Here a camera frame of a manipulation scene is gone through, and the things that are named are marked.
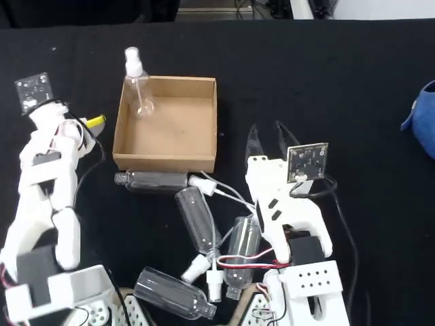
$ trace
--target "robotic arm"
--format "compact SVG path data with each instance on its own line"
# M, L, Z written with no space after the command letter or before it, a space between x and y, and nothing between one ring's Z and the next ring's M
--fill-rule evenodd
M279 122L280 147L287 160L264 155L254 126L247 143L246 182L256 204L262 237L274 249L280 270L263 279L279 326L349 326L332 241L319 207L308 198L313 180L323 179L328 144L285 146L292 134Z
M20 199L1 251L3 268L16 283L5 292L9 319L26 322L81 306L89 311L93 325L104 325L114 288L102 265L77 268L80 223L74 211L77 163L95 140L79 121L65 117L65 104L52 101L46 74L16 85L23 113L37 130L20 154ZM40 236L52 228L57 229L57 243L35 248ZM91 314L95 311L98 320Z

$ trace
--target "open cardboard box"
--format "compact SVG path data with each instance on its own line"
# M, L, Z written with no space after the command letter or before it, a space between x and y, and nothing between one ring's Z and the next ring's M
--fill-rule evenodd
M151 76L154 112L137 119L124 89L113 156L120 170L213 172L217 96L214 78Z

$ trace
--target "electrical cable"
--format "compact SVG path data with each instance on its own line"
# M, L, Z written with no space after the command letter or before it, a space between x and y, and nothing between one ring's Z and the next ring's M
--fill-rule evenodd
M118 299L120 300L122 311L124 311L124 315L125 315L125 321L127 322L128 326L131 326L130 317L128 316L128 310L127 310L127 307L125 305L124 298L122 297L120 287L116 284L115 278L111 274L111 271L106 266L103 265L103 267L104 267L107 275L109 276L109 279L110 279L112 285L115 288L115 292L116 292L116 295L118 296Z
M371 326L372 325L372 304L370 300L370 294L368 291L365 292L366 294L366 309L367 309L367 315L366 315L366 325Z
M212 177L210 177L205 171L201 171L201 173L203 174L204 177L206 177L208 180L220 185L221 187L224 187L228 190L230 190L232 193L234 193L237 197L239 197L240 200L243 200L244 202L246 202L246 200L244 199L244 197L242 195L240 195L240 193L234 189L233 187L230 187L229 185L226 185L225 183L218 181L216 179L213 179Z
M241 258L246 260L255 260L257 258L262 257L263 255L266 255L267 253L270 253L273 251L273 248L269 248L265 251L262 251L261 253L258 253L257 255L253 256L242 256L242 255L221 255L217 259L217 264L220 267L223 268L229 268L229 269L243 269L243 268L262 268L262 269L279 269L279 268L285 268L290 266L290 264L265 264L265 263L250 263L250 264L227 264L222 262L225 259L232 259L232 258Z
M89 314L89 311L87 311L87 309L85 309L85 308L82 308L82 307L75 307L75 309L80 309L80 310L84 310L84 311L86 312L87 316L86 316L86 318L85 318L84 322L83 322L83 323L81 323L81 324L80 324L79 326L83 326L83 325L85 325L85 324L86 324L86 322L88 321L88 318L89 318L89 316L90 316L90 314Z
M267 302L270 302L270 301L271 301L271 297L270 297L269 293L267 292L267 288L264 288L264 287L261 285L261 283L256 283L256 289L257 289L259 292L263 293L263 295L264 295L264 297L266 298L266 301L267 301Z
M326 186L325 190L322 190L320 192L315 192L314 194L293 194L293 191L302 185L302 182L300 182L300 183L297 183L292 188L292 190L290 190L290 197L316 199L316 198L321 198L321 197L330 195L333 192L335 192L335 190L337 189L337 181L334 178L332 178L330 175L325 175L324 179L322 179L322 180L324 180L324 183Z
M353 239L349 226L347 225L343 211L341 210L340 202L338 201L338 196L336 195L335 192L332 192L331 195L334 198L335 205L338 211L338 216L340 217L341 223L345 229L346 235L349 239L349 242L351 243L351 247L353 251L353 276L352 276L349 292L347 294L347 302L346 302L346 311L350 318L351 311L352 311L353 297L355 295L356 283L358 281L358 269L360 267L360 254L358 252L358 248L356 247L356 243L355 240Z
M73 207L75 207L75 204L77 202L77 194L84 182L84 179L89 175L90 172L92 172L92 170L94 170L98 165L100 165L101 163L103 163L106 159L106 153L104 152L104 147L101 144L101 142L98 140L98 138L93 134L93 132L89 129L89 127L83 122L81 121L81 119L79 119L76 115L74 115L71 111L68 112L69 115L71 117L73 117L75 120L77 120L77 122L79 124L81 124L83 126L83 128L86 130L86 132L88 132L88 134L90 135L90 137L95 141L95 143L100 147L100 151L101 151L101 157L100 160L95 162L80 178L79 183L77 184L77 188L75 189L75 195L74 195L74 203L73 203Z
M283 312L283 314L282 314L281 317L269 321L269 322L266 324L266 326L271 326L271 325L274 325L274 324L278 324L278 322L279 322L281 319L283 319L283 318L286 316L286 314L287 314L287 297L285 296L284 283L281 283L281 287L283 288L283 295L284 295L284 312Z
M251 203L248 203L244 200L238 199L234 196L228 195L226 192L221 192L219 189L215 189L215 194L221 195L223 197L227 197L230 198L231 200L234 200L235 202L240 202L241 204L245 205L246 208L251 212L251 213L255 213L255 206Z
M232 231L234 230L234 226L232 226L228 232L224 235L224 237L222 238L222 240L219 242L219 244L217 245L219 248L220 246L222 246L222 244L225 242L226 239L228 239L228 237L232 234Z
M263 20L266 20L266 16L261 12L261 10L259 10L258 9L258 7L257 7L257 5L256 5L256 1L254 1L255 2L255 4L254 4L254 6L252 7L252 10L254 11L254 10L257 10L257 12L260 14L260 16L263 18Z

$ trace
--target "clear plastic bottle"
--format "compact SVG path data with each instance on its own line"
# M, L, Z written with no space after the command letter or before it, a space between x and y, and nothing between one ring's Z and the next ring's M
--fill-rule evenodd
M125 59L124 91L133 115L142 118L154 112L154 100L149 85L150 76L143 70L137 48L127 48Z
M222 237L216 229L210 208L198 188L188 187L177 192L175 200L195 249L200 253L181 276L184 281L192 283L210 268L213 258L220 255L217 246L220 244ZM216 248L213 248L213 229L215 231Z
M134 295L191 321L199 317L213 319L216 312L216 306L207 302L200 289L150 267L139 275Z
M188 186L186 173L126 171L115 173L115 183L131 192L173 194Z
M234 230L231 234L229 255L252 256L258 251L260 244L261 231L257 222L248 217L237 217L234 223ZM227 259L228 264L247 264L248 261L243 258ZM226 297L239 300L242 290L252 282L254 270L246 269L227 269L225 270L224 280L228 285Z

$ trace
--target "black table surface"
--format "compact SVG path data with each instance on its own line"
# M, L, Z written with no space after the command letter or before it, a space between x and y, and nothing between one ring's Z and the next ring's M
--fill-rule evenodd
M217 78L218 136L214 176L248 196L245 142L258 123L270 156L278 155L275 120L303 143L330 144L328 172L360 250L354 325L427 325L435 205L433 161L411 132L400 132L420 88L435 78L434 20L390 22L213 22L0 31L1 238L14 219L18 154L33 126L20 116L14 81L48 72L56 97L79 116L104 113L100 139L108 160L87 178L77 211L89 243L121 286L145 266L179 276L195 256L172 196L134 195L113 182L110 158L124 75L124 48L137 46L153 75ZM98 158L80 161L78 174ZM209 200L221 233L244 208ZM349 286L352 252L331 199L318 202ZM256 274L259 280L261 273ZM206 290L202 277L197 283ZM218 304L226 323L235 303ZM159 325L185 321L148 306Z

